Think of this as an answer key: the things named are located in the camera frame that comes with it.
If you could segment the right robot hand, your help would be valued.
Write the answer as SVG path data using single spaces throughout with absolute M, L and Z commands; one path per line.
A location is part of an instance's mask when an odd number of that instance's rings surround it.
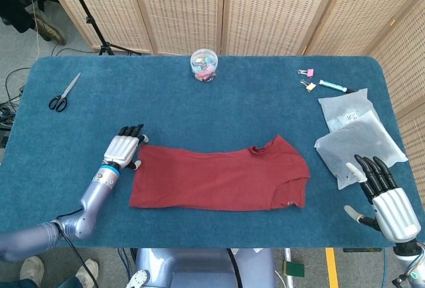
M 344 206 L 345 212 L 357 223 L 380 232 L 388 241 L 403 244 L 416 239 L 421 231 L 418 217 L 405 191 L 399 187 L 387 165 L 378 157 L 372 159 L 355 155 L 358 169 L 346 163 L 350 173 L 359 183 L 375 216 L 358 213 L 353 207 Z

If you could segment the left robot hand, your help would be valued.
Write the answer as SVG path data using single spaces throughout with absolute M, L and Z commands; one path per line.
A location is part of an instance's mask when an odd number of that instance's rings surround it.
M 123 168 L 137 170 L 141 160 L 133 161 L 133 156 L 141 143 L 149 142 L 147 135 L 140 135 L 143 126 L 144 124 L 122 127 L 108 145 L 102 163 L 116 170 Z

